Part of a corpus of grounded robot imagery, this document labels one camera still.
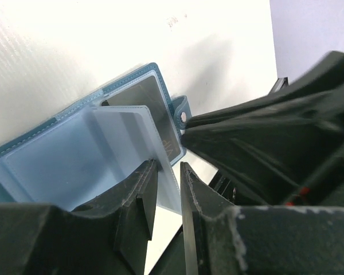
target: white backdrop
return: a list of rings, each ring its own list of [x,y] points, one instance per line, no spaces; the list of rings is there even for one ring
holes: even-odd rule
[[[0,145],[147,62],[193,115],[265,95],[276,80],[269,0],[0,0]],[[185,160],[210,181],[213,167]],[[157,210],[146,272],[180,224]]]

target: card holder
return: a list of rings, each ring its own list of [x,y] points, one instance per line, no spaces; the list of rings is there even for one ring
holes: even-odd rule
[[[181,148],[173,159],[149,107],[101,105],[148,77],[158,85]],[[185,121],[176,121],[182,112],[191,114],[186,97],[172,100],[158,66],[143,66],[0,147],[0,202],[50,202],[72,210],[121,182],[145,160],[156,159],[157,204],[181,213],[171,165],[186,152],[179,140]]]
[[[145,106],[88,107],[0,157],[0,184],[17,202],[73,210],[129,176],[159,164],[157,203],[181,212],[179,189]]]

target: white wall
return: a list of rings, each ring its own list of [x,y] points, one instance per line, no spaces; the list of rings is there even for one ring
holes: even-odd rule
[[[344,51],[344,0],[271,0],[276,65],[290,82],[330,50]]]

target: white surface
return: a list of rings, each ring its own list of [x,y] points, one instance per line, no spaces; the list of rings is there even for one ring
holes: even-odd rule
[[[331,50],[344,52],[344,0],[270,0],[279,77],[294,82]]]
[[[276,80],[269,0],[0,0],[0,144],[152,61],[194,115],[265,95]],[[180,224],[157,209],[146,272]]]

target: stitching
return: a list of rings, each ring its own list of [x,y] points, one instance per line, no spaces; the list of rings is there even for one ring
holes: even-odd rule
[[[57,121],[60,121],[60,120],[63,119],[64,117],[70,115],[71,113],[74,113],[74,111],[75,111],[76,109],[79,109],[80,107],[82,107],[82,106],[84,106],[85,104],[91,102],[92,100],[96,99],[96,98],[99,97],[99,96],[100,96],[100,95],[98,95],[98,94],[97,94],[97,95],[94,95],[94,96],[92,96],[90,99],[88,99],[88,100],[82,102],[81,104],[79,104],[79,105],[73,107],[70,111],[68,111],[67,113],[65,113],[64,115],[62,115]]]
[[[9,148],[7,148],[7,149],[1,151],[1,152],[0,152],[0,155],[1,155],[2,153],[4,153],[4,152],[6,152],[6,151],[8,151],[8,150],[10,150],[10,149],[12,149],[12,148],[14,148],[14,147],[16,147],[17,145],[19,145],[19,144],[25,142],[26,140],[31,139],[31,138],[34,137],[35,135],[38,135],[40,132],[43,132],[44,130],[46,130],[46,129],[49,128],[50,126],[54,125],[55,123],[56,123],[56,121],[53,122],[53,123],[51,123],[50,125],[47,125],[47,126],[46,126],[45,128],[43,128],[42,130],[39,130],[39,131],[37,131],[36,133],[32,134],[31,136],[25,138],[24,140],[21,140],[20,142],[14,144],[13,146],[11,146],[11,147],[9,147]]]
[[[49,131],[47,132],[47,134],[55,131],[57,128],[51,128],[49,129]],[[29,143],[26,143],[26,144],[23,144],[23,146],[21,148],[19,148],[18,150],[22,151],[24,150],[27,146],[29,146],[30,144]],[[14,174],[23,181],[23,178],[19,175],[18,171],[14,168],[14,166],[12,165],[10,159],[7,160],[7,165],[11,168],[11,170],[14,172]],[[30,196],[34,201],[37,201],[37,198],[33,198],[32,195],[28,194],[28,196]]]
[[[141,76],[138,76],[136,77],[134,80],[124,84],[124,85],[121,85],[121,86],[125,86],[125,89],[129,88],[133,83],[135,82],[138,82],[139,79],[141,78]],[[114,93],[118,92],[119,90],[121,89],[121,87],[115,87],[114,89],[112,89],[111,91],[110,90],[107,90],[107,92],[110,92],[108,95],[113,95]]]
[[[165,96],[168,96],[169,97],[169,94],[167,92],[167,86],[163,80],[163,78],[161,77],[161,74],[159,72],[159,70],[157,70],[157,67],[155,65],[150,65],[150,66],[146,66],[145,69],[141,70],[140,72],[138,72],[137,74],[133,74],[132,76],[128,77],[128,78],[125,78],[123,81],[120,81],[119,83],[117,84],[111,84],[109,88],[107,89],[103,89],[103,92],[109,92],[111,90],[114,90],[115,88],[117,87],[120,87],[122,86],[124,83],[126,83],[128,80],[134,78],[135,76],[139,76],[140,74],[143,74],[145,71],[148,71],[149,68],[152,68],[155,70],[157,76],[158,76],[158,79],[159,79],[159,82],[161,83],[161,86],[162,86],[162,91],[163,93],[165,94]],[[0,152],[0,155],[2,155],[4,152],[7,152],[8,150],[11,150],[13,148],[15,148],[16,146],[20,145],[21,143],[33,138],[34,136],[38,135],[39,133],[43,132],[44,130],[46,130],[47,128],[49,128],[50,126],[52,126],[53,124],[55,124],[56,122],[60,121],[61,119],[63,119],[64,117],[70,115],[71,113],[74,113],[75,110],[79,109],[80,107],[84,106],[85,104],[91,102],[92,100],[96,99],[97,97],[99,97],[100,95],[96,94],[94,96],[92,96],[91,98],[89,98],[88,100],[82,102],[81,104],[73,107],[71,110],[69,110],[68,112],[66,112],[65,114],[63,114],[59,119],[57,119],[57,121],[51,123],[50,125],[47,125],[45,128],[43,128],[42,130],[39,130],[38,132],[32,134],[31,136],[25,138],[24,140],[21,140],[20,142],[12,145],[11,147],[3,150]],[[173,105],[172,104],[167,104],[168,105],[168,108],[170,110],[171,113],[174,113],[174,108],[173,108]],[[181,138],[181,133],[179,131],[177,131],[177,135],[179,138]]]

